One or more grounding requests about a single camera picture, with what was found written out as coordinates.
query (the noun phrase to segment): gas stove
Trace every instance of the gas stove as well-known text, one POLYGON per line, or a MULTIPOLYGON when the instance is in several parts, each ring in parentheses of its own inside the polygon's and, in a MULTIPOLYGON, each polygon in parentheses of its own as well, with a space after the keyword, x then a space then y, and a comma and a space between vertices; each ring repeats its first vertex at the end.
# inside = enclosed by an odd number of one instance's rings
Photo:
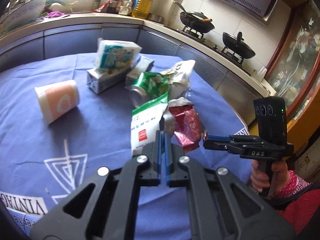
POLYGON ((237 67, 241 68, 249 76, 251 76, 249 74, 249 72, 247 72, 242 66, 244 58, 236 55, 235 52, 233 52, 232 50, 230 50, 227 47, 224 47, 223 50, 219 50, 217 45, 212 46, 212 44, 207 43, 205 38, 204 38, 204 34, 203 33, 199 33, 199 32, 197 32, 197 31, 195 31, 195 30, 193 30, 193 29, 191 29, 190 27, 187 27, 187 26, 184 26, 182 30, 174 29, 174 28, 172 28, 170 26, 165 26, 165 27, 170 29, 170 30, 176 31, 178 33, 181 33, 181 34, 193 39, 194 41, 197 41, 197 42, 203 44, 204 46, 208 47, 209 49, 212 49, 213 51, 215 51, 219 55, 223 56, 224 58, 226 58, 227 60, 232 62, 237 67))

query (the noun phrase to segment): tiled wall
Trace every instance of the tiled wall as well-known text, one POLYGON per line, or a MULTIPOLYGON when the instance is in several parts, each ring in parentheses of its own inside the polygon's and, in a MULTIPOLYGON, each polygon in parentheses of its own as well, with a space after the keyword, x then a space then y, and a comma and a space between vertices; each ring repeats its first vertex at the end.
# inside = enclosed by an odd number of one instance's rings
MULTIPOLYGON (((220 0, 180 0, 180 2, 186 11, 200 11, 208 18, 212 18, 215 29, 204 36, 220 47, 224 47, 223 32, 236 36, 241 31, 244 42, 256 52, 255 57, 245 60, 244 64, 259 67, 267 66, 281 39, 291 11, 281 1, 271 22, 265 26, 250 15, 220 0)), ((179 17, 180 12, 178 6, 173 10, 170 18, 171 27, 183 27, 179 17)))

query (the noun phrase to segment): red logo on packet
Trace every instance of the red logo on packet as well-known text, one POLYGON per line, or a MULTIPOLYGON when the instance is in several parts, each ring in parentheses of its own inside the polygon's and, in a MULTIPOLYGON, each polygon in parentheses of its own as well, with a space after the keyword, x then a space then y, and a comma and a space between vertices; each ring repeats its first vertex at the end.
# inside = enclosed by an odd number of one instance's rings
POLYGON ((148 139, 146 129, 139 132, 139 142, 148 139))

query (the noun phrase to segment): table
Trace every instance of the table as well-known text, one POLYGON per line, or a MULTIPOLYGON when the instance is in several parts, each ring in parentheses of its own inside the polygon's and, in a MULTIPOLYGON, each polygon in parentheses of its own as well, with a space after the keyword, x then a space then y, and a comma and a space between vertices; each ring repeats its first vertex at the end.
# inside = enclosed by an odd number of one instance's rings
MULTIPOLYGON (((87 87, 86 70, 94 67, 95 56, 51 58, 0 73, 0 197, 27 234, 34 222, 99 167, 116 169, 131 158, 129 92, 123 82, 99 95, 87 87), (78 85, 80 104, 47 126, 34 87, 70 79, 78 85), (71 175, 64 139, 69 145, 71 175)), ((145 56, 155 60, 153 72, 181 61, 145 56)), ((186 98, 194 103, 209 134, 226 136, 245 130, 232 108, 197 73, 192 73, 190 83, 186 98)), ((237 155, 200 146, 189 156, 207 168, 224 166, 243 182, 250 177, 250 160, 237 155)), ((164 170, 162 165, 159 187, 141 189, 136 239, 190 239, 185 189, 166 187, 164 170)))

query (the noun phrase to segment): teal and white tissue package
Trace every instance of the teal and white tissue package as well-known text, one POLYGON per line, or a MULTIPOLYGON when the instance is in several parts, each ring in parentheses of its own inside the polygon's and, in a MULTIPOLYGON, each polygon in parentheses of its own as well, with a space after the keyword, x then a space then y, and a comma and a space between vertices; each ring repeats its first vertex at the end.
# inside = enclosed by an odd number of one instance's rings
POLYGON ((96 66, 99 68, 119 68, 131 66, 141 47, 131 41, 98 40, 96 66))

